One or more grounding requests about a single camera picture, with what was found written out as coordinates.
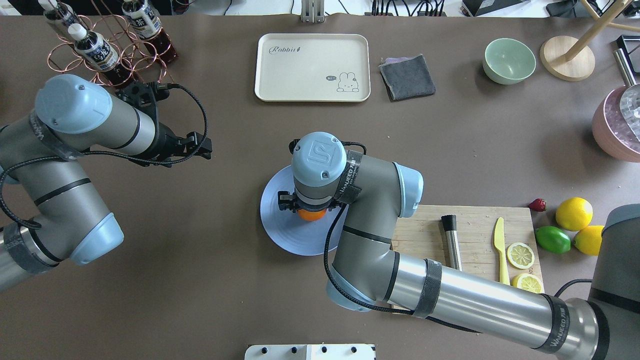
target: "green bowl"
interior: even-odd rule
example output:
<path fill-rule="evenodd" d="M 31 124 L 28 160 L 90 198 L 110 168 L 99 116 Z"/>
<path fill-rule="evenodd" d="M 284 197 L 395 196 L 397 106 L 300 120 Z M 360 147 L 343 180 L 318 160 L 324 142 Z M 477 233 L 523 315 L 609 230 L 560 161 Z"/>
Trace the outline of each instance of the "green bowl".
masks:
<path fill-rule="evenodd" d="M 499 38 L 486 46 L 483 69 L 496 83 L 511 85 L 533 74 L 536 57 L 525 44 L 512 38 Z"/>

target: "bottle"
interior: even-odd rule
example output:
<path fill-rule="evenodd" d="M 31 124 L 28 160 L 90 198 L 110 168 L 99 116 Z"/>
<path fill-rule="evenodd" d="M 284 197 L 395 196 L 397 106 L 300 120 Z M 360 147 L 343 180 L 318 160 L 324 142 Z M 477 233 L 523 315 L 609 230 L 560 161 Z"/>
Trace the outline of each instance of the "bottle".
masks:
<path fill-rule="evenodd" d="M 47 22 L 61 38 L 68 38 L 67 29 L 69 26 L 82 25 L 80 18 L 71 9 L 71 6 L 56 0 L 38 0 L 38 3 L 44 9 L 44 17 L 47 18 Z"/>
<path fill-rule="evenodd" d="M 69 35 L 76 41 L 76 52 L 96 70 L 104 74 L 116 89 L 125 88 L 137 74 L 120 63 L 118 54 L 104 37 L 94 31 L 88 31 L 80 24 L 69 26 Z"/>
<path fill-rule="evenodd" d="M 124 0 L 122 13 L 129 19 L 133 30 L 141 40 L 145 41 L 145 47 L 151 54 L 156 53 L 162 61 L 170 63 L 178 57 L 169 36 L 160 23 L 160 19 L 154 10 L 147 4 L 147 0 Z"/>

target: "red strawberry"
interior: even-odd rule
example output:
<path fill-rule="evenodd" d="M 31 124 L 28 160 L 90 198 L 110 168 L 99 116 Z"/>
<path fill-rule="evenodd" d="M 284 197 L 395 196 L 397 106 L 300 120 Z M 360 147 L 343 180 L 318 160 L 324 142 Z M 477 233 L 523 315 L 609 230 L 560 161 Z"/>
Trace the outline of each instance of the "red strawberry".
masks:
<path fill-rule="evenodd" d="M 547 209 L 547 202 L 545 199 L 536 199 L 533 200 L 528 207 L 533 211 L 545 211 Z"/>

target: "white bracket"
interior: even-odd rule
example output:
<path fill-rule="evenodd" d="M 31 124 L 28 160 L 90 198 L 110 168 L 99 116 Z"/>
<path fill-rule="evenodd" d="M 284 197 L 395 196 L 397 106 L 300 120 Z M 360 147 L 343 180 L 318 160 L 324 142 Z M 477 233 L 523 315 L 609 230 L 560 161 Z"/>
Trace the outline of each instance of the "white bracket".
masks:
<path fill-rule="evenodd" d="M 376 360 L 371 344 L 252 345 L 244 360 Z"/>
<path fill-rule="evenodd" d="M 324 0 L 302 0 L 300 20 L 310 24 L 324 22 Z"/>

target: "wooden cutting board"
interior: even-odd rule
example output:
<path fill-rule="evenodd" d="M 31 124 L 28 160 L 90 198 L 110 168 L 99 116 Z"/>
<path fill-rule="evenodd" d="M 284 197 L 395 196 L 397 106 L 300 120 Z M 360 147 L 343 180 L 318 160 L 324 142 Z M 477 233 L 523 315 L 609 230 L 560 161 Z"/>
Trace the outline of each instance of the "wooden cutting board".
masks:
<path fill-rule="evenodd" d="M 443 265 L 450 264 L 440 219 L 443 215 L 456 215 L 464 272 L 498 281 L 499 260 L 498 252 L 493 248 L 493 227 L 496 220 L 503 217 L 505 248 L 521 242 L 530 246 L 535 255 L 533 266 L 527 270 L 508 263 L 509 280 L 524 272 L 543 280 L 529 208 L 420 205 L 414 216 L 398 219 L 391 241 L 393 249 Z"/>

